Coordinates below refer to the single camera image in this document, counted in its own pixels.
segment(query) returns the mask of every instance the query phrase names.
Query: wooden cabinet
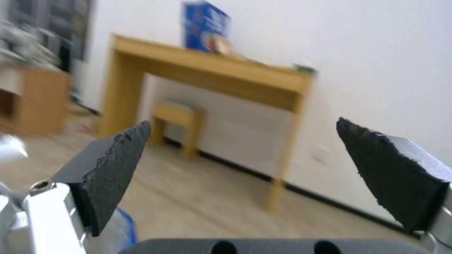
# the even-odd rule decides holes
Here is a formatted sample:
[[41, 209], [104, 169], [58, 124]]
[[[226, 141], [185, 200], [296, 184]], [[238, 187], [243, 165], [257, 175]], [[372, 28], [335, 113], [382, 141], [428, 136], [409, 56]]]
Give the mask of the wooden cabinet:
[[0, 66], [0, 132], [18, 136], [61, 132], [68, 96], [65, 72]]

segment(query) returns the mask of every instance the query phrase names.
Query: wooden desk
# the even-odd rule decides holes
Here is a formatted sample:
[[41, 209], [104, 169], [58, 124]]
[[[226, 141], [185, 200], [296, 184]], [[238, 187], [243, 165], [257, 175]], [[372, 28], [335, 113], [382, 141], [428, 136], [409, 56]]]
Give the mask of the wooden desk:
[[99, 136], [113, 135], [136, 123], [144, 73], [292, 111], [287, 144], [268, 199], [274, 211], [284, 187], [303, 115], [311, 76], [223, 56], [115, 35]]

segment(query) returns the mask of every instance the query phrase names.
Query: desk leg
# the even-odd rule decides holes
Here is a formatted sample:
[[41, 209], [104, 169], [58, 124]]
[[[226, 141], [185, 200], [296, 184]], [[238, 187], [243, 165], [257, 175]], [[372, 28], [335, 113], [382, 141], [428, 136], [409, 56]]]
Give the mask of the desk leg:
[[144, 71], [132, 57], [113, 52], [107, 75], [99, 137], [114, 135], [136, 123]]
[[300, 131], [300, 123], [303, 113], [303, 104], [305, 99], [298, 97], [294, 105], [295, 115], [292, 117], [289, 133], [286, 137], [286, 146], [284, 147], [281, 158], [278, 162], [277, 172], [275, 178], [272, 180], [270, 196], [267, 203], [267, 211], [275, 213], [276, 208], [281, 200], [281, 195], [285, 187], [284, 180], [289, 170], [289, 164], [292, 157], [295, 141], [297, 140], [298, 132]]

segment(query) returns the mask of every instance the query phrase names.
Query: small object on desk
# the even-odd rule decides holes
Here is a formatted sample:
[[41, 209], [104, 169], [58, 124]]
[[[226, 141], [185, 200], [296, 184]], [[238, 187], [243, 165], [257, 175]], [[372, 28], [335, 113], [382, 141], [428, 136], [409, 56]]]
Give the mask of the small object on desk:
[[183, 145], [182, 157], [193, 158], [198, 152], [198, 140], [204, 123], [205, 111], [174, 101], [158, 102], [152, 116], [152, 135], [150, 145], [160, 145], [164, 140], [165, 122], [181, 125], [188, 130]]
[[185, 47], [219, 53], [217, 38], [227, 37], [229, 21], [226, 13], [208, 2], [184, 3]]

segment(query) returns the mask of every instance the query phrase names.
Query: white wall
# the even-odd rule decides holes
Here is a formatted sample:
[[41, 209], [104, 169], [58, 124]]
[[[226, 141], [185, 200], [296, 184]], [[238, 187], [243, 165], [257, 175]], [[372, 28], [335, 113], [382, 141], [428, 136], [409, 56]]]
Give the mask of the white wall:
[[[211, 0], [232, 17], [236, 49], [258, 61], [310, 60], [319, 70], [287, 181], [393, 220], [378, 206], [335, 131], [340, 116], [411, 138], [452, 165], [452, 1]], [[180, 45], [179, 0], [98, 0], [84, 103], [101, 110], [109, 34]], [[155, 100], [199, 101], [208, 109], [201, 148], [272, 174], [290, 114], [148, 77], [139, 118]], [[179, 130], [171, 136], [181, 137]], [[323, 149], [327, 164], [312, 158]]]

